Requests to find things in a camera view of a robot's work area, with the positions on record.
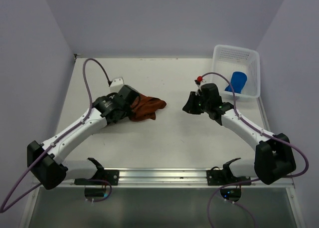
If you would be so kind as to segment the blue towel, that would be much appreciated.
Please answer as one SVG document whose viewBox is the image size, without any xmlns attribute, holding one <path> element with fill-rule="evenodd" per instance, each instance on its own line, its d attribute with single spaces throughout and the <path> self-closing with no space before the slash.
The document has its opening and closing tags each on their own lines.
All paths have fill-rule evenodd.
<svg viewBox="0 0 319 228">
<path fill-rule="evenodd" d="M 241 94 L 245 84 L 247 82 L 247 75 L 240 71 L 235 71 L 231 77 L 231 85 L 235 93 Z"/>
</svg>

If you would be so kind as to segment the brown towel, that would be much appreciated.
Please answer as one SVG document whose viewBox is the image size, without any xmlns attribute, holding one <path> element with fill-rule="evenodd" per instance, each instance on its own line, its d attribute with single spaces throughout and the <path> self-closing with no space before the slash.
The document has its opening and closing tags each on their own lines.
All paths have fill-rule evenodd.
<svg viewBox="0 0 319 228">
<path fill-rule="evenodd" d="M 133 122 L 140 122 L 147 119 L 156 119 L 156 111 L 164 109 L 167 103 L 159 98 L 144 96 L 140 94 L 131 105 L 132 114 L 129 119 Z"/>
</svg>

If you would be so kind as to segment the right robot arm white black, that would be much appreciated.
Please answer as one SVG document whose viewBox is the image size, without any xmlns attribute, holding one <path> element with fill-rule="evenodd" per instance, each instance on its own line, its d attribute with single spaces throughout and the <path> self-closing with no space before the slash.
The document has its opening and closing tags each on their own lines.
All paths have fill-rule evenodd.
<svg viewBox="0 0 319 228">
<path fill-rule="evenodd" d="M 235 158 L 224 163 L 221 169 L 210 169 L 208 175 L 218 179 L 217 184 L 231 185 L 256 177 L 270 185 L 296 170 L 288 137 L 283 133 L 275 135 L 255 124 L 248 126 L 232 103 L 222 101 L 214 83 L 191 91 L 183 111 L 193 115 L 207 113 L 211 120 L 234 132 L 255 152 L 253 160 Z"/>
</svg>

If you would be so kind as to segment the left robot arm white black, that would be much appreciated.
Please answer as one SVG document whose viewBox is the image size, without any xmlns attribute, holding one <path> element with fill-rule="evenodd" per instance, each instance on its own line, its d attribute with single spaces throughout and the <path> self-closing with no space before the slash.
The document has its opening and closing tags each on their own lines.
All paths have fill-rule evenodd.
<svg viewBox="0 0 319 228">
<path fill-rule="evenodd" d="M 119 92 L 97 98 L 86 114 L 55 137 L 42 143 L 32 141 L 27 146 L 28 168 L 48 190 L 65 180 L 88 180 L 95 185 L 102 183 L 106 172 L 96 159 L 65 159 L 91 135 L 131 115 L 131 106 L 139 98 L 139 93 L 128 85 L 124 85 Z"/>
</svg>

